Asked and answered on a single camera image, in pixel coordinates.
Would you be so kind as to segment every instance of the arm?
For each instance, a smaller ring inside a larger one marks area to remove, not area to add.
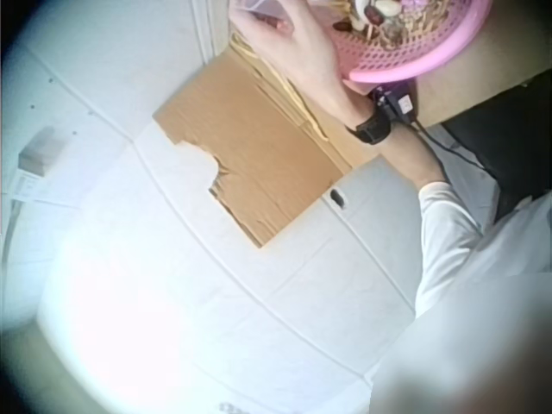
[[[355,129],[372,116],[372,102],[342,82],[336,48],[306,1],[279,2],[292,19],[292,34],[284,34],[236,7],[230,9],[230,17],[259,56],[324,110]],[[446,181],[439,160],[406,127],[395,127],[376,148],[418,190],[432,182]]]

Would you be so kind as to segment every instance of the hole in tile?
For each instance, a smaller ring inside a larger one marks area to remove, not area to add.
[[[336,203],[340,209],[345,210],[345,198],[341,195],[341,193],[333,189],[329,192],[329,197],[332,199],[334,203]]]

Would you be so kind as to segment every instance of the tiled wall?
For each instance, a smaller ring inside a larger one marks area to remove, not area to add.
[[[44,335],[112,412],[364,412],[413,318],[417,195],[376,160],[338,184],[344,210],[324,196],[256,248],[208,192],[214,160],[151,118],[212,56],[208,11],[57,0],[23,33],[3,74],[4,179],[44,128],[64,150],[18,223],[12,315],[41,296]]]

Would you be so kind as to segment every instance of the hand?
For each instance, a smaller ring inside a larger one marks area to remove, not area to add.
[[[373,104],[342,82],[336,47],[306,0],[278,1],[291,19],[291,33],[238,9],[238,0],[231,2],[230,19],[262,59],[324,110],[355,129],[373,114]]]

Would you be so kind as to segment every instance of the black watch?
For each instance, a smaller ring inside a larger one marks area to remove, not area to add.
[[[375,112],[366,122],[353,131],[347,131],[366,144],[375,145],[382,142],[391,133],[391,120],[389,116],[378,106],[374,105]]]

